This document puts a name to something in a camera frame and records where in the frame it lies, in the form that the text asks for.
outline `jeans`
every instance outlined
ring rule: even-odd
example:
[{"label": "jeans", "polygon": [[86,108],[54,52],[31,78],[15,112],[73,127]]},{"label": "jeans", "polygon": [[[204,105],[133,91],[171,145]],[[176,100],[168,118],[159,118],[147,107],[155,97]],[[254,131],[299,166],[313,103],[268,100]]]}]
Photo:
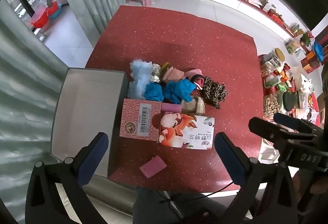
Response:
[{"label": "jeans", "polygon": [[[156,191],[142,187],[136,187],[137,199],[133,205],[133,224],[170,224],[178,222],[177,215],[169,208],[168,203],[160,203],[165,198],[163,191]],[[174,204],[182,217],[186,217],[205,207],[218,217],[222,216],[226,206],[208,198],[190,200],[203,197],[201,193],[174,193]]]}]

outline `blue gripper pad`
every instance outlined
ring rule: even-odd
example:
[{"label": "blue gripper pad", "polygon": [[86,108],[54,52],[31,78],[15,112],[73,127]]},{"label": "blue gripper pad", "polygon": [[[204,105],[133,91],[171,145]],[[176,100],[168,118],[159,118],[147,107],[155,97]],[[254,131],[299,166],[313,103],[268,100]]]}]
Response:
[{"label": "blue gripper pad", "polygon": [[288,128],[291,128],[293,130],[297,130],[298,129],[298,124],[299,124],[299,120],[295,119],[295,118],[291,118],[287,115],[281,114],[279,112],[277,112],[276,114],[273,115],[273,120],[276,123],[279,123],[283,126],[286,126]]},{"label": "blue gripper pad", "polygon": [[234,151],[219,132],[214,138],[214,148],[228,171],[233,183],[242,186],[246,182],[246,171]]},{"label": "blue gripper pad", "polygon": [[99,132],[96,137],[91,141],[87,147],[83,147],[74,159],[82,153],[82,159],[77,172],[77,182],[80,187],[86,185],[90,182],[91,177],[94,175],[100,161],[102,160],[104,154],[106,153],[109,145],[109,140],[107,134]]}]

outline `black round object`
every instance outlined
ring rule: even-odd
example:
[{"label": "black round object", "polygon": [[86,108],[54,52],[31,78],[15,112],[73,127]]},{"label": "black round object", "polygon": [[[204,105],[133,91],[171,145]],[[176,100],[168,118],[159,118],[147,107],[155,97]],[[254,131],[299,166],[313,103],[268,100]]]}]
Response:
[{"label": "black round object", "polygon": [[289,92],[283,93],[282,94],[282,104],[286,111],[291,111],[295,105],[294,96]]}]

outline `snack box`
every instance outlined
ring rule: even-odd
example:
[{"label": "snack box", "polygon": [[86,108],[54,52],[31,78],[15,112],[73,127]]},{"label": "snack box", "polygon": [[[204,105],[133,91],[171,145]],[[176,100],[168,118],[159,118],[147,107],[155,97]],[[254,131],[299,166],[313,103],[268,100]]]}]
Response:
[{"label": "snack box", "polygon": [[211,149],[214,117],[166,112],[160,121],[161,145],[188,149]]},{"label": "snack box", "polygon": [[124,99],[120,136],[158,141],[162,102]]}]

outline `light blue fluffy fabric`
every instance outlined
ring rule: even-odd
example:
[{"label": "light blue fluffy fabric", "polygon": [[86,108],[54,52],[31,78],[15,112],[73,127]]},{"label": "light blue fluffy fabric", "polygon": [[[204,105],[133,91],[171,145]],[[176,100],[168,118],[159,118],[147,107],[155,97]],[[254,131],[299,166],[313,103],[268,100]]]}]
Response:
[{"label": "light blue fluffy fabric", "polygon": [[129,85],[128,98],[145,100],[145,90],[150,83],[153,64],[135,59],[130,63],[130,68],[134,81]]}]

